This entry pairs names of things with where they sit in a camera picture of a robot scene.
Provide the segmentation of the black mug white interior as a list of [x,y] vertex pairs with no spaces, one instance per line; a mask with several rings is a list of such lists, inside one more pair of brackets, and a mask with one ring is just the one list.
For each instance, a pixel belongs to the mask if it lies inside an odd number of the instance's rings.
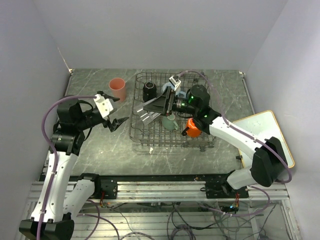
[[152,100],[157,97],[157,87],[152,81],[148,81],[143,86],[142,99],[144,102]]

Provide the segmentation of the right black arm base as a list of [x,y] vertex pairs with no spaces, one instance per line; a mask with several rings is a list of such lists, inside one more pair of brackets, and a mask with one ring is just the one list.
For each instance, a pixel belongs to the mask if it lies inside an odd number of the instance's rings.
[[240,189],[233,189],[227,183],[227,176],[224,174],[214,174],[205,180],[205,184],[200,188],[201,192],[206,194],[207,199],[233,199],[236,198],[236,194],[241,199],[249,197],[249,193],[246,187]]

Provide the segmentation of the orange mug black handle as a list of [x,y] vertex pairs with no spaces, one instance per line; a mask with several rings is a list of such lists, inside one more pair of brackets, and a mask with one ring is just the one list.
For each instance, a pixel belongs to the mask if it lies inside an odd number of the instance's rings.
[[199,137],[201,134],[202,134],[202,131],[199,130],[193,119],[192,118],[189,118],[186,122],[186,126],[185,126],[185,129],[182,131],[182,136],[189,136],[191,138],[197,138]]

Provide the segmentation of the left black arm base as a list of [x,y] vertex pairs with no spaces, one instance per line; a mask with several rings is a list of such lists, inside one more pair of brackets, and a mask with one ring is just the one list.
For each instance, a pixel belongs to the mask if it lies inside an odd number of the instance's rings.
[[103,200],[114,200],[117,198],[118,183],[113,178],[100,176],[95,173],[82,173],[77,178],[77,182],[81,180],[89,180],[93,183],[94,187],[93,193],[90,195],[91,198]]

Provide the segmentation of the clear glass cup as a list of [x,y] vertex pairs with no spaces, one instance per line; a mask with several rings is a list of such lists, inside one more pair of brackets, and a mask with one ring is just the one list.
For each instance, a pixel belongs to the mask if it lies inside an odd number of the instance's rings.
[[159,117],[161,114],[158,112],[153,112],[149,110],[144,110],[144,107],[148,104],[153,103],[156,100],[156,98],[150,99],[146,102],[143,102],[136,107],[133,108],[133,113],[138,115],[140,117],[140,120],[143,122],[144,125],[148,125],[151,122],[153,122],[157,117]]

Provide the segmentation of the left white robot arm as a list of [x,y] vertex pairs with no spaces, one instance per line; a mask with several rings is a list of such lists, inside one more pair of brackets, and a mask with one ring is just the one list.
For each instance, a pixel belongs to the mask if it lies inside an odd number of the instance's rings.
[[101,178],[95,173],[83,173],[78,177],[72,192],[67,187],[81,147],[88,139],[85,130],[103,125],[114,132],[127,118],[110,120],[117,109],[114,103],[120,98],[103,91],[96,95],[70,95],[54,103],[58,121],[53,134],[48,137],[42,118],[42,135],[49,144],[48,167],[37,204],[29,219],[22,220],[19,232],[29,240],[69,240],[75,227],[74,219],[87,200],[105,197]]

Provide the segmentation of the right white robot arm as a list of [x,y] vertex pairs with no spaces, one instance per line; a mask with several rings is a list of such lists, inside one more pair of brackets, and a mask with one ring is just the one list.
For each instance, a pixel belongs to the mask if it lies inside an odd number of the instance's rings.
[[252,133],[236,127],[210,107],[210,100],[206,87],[200,84],[192,86],[186,98],[176,96],[168,87],[159,97],[145,102],[142,109],[162,116],[169,116],[172,112],[189,114],[197,129],[230,143],[251,158],[251,166],[233,170],[219,182],[224,197],[231,198],[238,189],[249,185],[270,187],[288,168],[281,141],[275,136],[259,140]]

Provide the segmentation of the light blue mug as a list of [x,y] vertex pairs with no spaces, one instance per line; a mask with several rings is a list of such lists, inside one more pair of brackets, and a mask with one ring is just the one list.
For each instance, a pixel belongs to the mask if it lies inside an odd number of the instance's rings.
[[[162,92],[164,92],[166,88],[174,89],[174,86],[170,82],[167,82],[162,85]],[[186,98],[187,96],[186,93],[180,89],[175,92],[175,95],[179,98]]]

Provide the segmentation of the green ceramic mug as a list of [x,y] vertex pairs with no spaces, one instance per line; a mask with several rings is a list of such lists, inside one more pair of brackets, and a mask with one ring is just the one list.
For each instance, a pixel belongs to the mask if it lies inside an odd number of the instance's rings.
[[167,129],[167,130],[178,130],[179,125],[176,121],[176,116],[172,113],[171,115],[168,116],[163,116],[162,117],[162,126]]

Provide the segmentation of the pink plastic tumbler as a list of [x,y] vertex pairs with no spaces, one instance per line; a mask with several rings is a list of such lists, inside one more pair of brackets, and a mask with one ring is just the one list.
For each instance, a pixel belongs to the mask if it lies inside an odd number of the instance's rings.
[[109,88],[114,97],[119,98],[120,102],[126,99],[126,82],[122,78],[114,78],[109,82]]

